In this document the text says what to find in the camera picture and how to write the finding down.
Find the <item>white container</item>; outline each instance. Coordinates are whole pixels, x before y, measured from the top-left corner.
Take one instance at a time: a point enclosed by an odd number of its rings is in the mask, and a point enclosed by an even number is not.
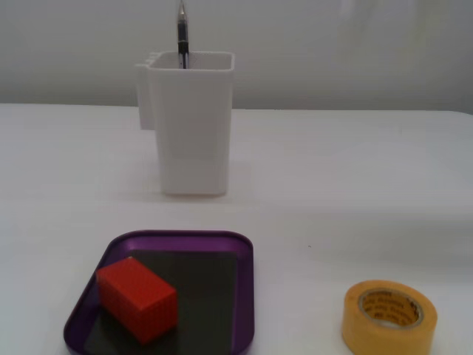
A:
[[[162,52],[137,66],[140,119],[142,125],[154,121],[164,193],[222,195],[234,55],[192,52],[189,62],[191,69],[178,69],[177,53]]]

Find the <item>red block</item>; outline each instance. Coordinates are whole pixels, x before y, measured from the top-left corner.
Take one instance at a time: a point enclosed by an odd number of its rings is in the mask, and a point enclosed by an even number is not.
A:
[[[177,325],[177,292],[132,257],[97,270],[101,304],[141,344]]]

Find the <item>white tabletop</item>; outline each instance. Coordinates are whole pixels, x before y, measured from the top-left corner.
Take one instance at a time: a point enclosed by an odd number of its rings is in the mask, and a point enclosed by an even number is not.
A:
[[[473,354],[473,118],[235,110],[229,193],[159,193],[137,109],[0,105],[0,354],[67,354],[62,328],[111,239],[227,229],[255,249],[251,355],[348,355],[345,291],[435,304],[433,355]]]

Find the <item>tray rim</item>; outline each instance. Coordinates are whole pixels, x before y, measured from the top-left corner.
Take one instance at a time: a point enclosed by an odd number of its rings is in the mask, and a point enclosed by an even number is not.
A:
[[[122,234],[119,237],[114,238],[109,245],[106,247],[105,252],[103,253],[100,261],[95,267],[92,276],[90,277],[88,283],[86,284],[84,290],[82,291],[78,301],[76,302],[74,308],[72,309],[71,314],[69,315],[66,324],[63,329],[63,338],[66,343],[66,346],[71,354],[74,355],[89,355],[88,353],[80,352],[78,349],[74,348],[68,339],[68,329],[71,326],[71,323],[74,319],[74,316],[79,311],[82,303],[86,299],[88,293],[91,291],[91,288],[95,284],[95,271],[105,264],[110,253],[120,245],[121,243],[126,242],[131,238],[136,237],[230,237],[243,242],[248,248],[248,254],[245,255],[245,258],[242,258],[241,255],[234,252],[237,258],[237,275],[236,275],[236,284],[235,284],[235,298],[234,298],[234,316],[233,316],[233,329],[232,329],[232,340],[231,340],[231,354],[243,354],[249,348],[253,337],[254,337],[254,274],[253,274],[253,243],[244,235],[236,233],[234,231],[226,230],[171,230],[171,229],[143,229],[137,231],[130,231],[128,233]],[[251,297],[247,298],[247,304],[241,301],[241,294],[246,294],[246,296],[251,294]],[[239,311],[241,308],[244,308],[246,312],[250,314],[249,317],[243,317],[242,315],[245,312]]]

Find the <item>masking tape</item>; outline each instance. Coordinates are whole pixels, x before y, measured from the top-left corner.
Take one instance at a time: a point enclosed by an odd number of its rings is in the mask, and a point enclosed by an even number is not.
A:
[[[434,305],[400,283],[364,281],[345,296],[342,335],[355,355],[428,355],[436,324]]]

